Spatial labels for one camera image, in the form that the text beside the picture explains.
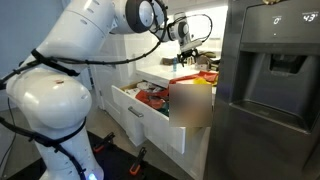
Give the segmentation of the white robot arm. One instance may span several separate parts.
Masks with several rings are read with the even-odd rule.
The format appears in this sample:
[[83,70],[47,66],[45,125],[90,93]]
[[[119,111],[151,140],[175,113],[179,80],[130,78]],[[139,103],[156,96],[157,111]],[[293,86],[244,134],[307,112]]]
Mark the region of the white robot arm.
[[30,126],[12,130],[33,141],[44,161],[39,180],[104,180],[86,130],[92,97],[76,77],[104,63],[99,51],[110,34],[146,31],[191,48],[187,18],[170,22],[162,0],[71,0],[40,45],[1,79]]

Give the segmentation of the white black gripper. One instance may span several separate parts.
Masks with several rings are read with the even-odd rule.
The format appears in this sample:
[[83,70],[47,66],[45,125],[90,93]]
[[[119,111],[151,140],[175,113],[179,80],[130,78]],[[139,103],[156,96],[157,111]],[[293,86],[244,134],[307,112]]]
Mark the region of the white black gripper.
[[[180,51],[187,52],[187,51],[191,50],[190,57],[192,57],[193,60],[196,62],[196,58],[199,56],[199,53],[198,53],[198,50],[196,49],[196,47],[201,46],[201,45],[202,45],[201,40],[194,40],[194,41],[190,41],[190,42],[181,41],[180,42]],[[182,65],[182,67],[184,67],[185,57],[184,57],[183,53],[177,54],[177,60]]]

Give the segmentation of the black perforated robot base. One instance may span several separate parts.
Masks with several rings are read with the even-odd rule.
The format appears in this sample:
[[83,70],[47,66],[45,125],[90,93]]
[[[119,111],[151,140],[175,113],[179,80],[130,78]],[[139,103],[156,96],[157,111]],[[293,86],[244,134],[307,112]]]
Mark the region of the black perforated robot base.
[[[91,132],[88,135],[92,147],[103,140]],[[99,153],[94,153],[94,155],[104,171],[104,180],[177,180],[173,176],[149,164],[144,158],[138,174],[135,176],[131,175],[129,169],[138,155],[134,156],[116,144]]]

